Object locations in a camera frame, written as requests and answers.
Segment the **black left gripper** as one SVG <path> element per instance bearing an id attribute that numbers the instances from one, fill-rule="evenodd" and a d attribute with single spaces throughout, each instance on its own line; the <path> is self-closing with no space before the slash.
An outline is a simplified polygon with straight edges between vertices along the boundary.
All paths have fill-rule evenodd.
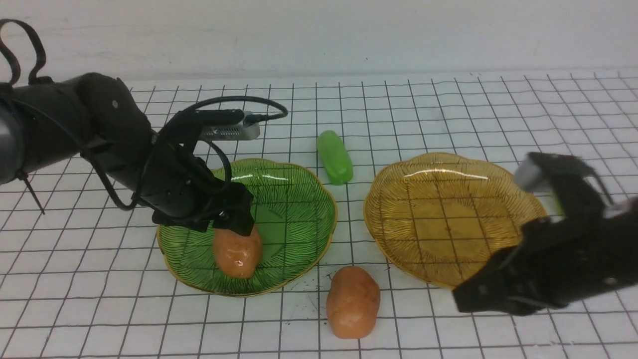
<path id="1" fill-rule="evenodd" d="M 154 223 L 205 232 L 219 219 L 220 229 L 251 234 L 253 195 L 241 182 L 232 182 L 230 163 L 218 147 L 211 145 L 225 166 L 224 180 L 171 138 L 140 132 L 134 135 L 134 146 L 134 202 L 152 207 Z"/>

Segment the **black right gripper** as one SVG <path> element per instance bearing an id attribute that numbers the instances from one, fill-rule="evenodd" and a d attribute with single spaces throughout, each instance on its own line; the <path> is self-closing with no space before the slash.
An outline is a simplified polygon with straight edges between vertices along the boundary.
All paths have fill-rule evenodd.
<path id="1" fill-rule="evenodd" d="M 528 316 L 624 287 L 624 221 L 534 220 L 453 290 L 458 311 Z"/>

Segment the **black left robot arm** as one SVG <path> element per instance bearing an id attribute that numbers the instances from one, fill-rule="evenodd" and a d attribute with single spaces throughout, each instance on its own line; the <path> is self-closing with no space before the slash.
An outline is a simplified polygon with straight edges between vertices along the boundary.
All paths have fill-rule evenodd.
<path id="1" fill-rule="evenodd" d="M 20 88 L 1 85 L 1 183 L 26 180 L 49 165 L 80 155 L 102 180 L 130 189 L 123 210 L 153 209 L 153 223 L 198 232 L 251 233 L 253 196 L 231 175 L 219 179 L 185 147 L 200 125 L 175 115 L 156 132 L 121 79 L 89 73 L 64 82 Z"/>

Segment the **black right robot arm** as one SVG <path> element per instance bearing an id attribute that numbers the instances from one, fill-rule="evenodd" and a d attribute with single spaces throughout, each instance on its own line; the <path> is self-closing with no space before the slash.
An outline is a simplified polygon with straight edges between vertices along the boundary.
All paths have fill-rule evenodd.
<path id="1" fill-rule="evenodd" d="M 458 311 L 528 316 L 637 284 L 637 199 L 560 222 L 538 218 L 453 290 Z"/>

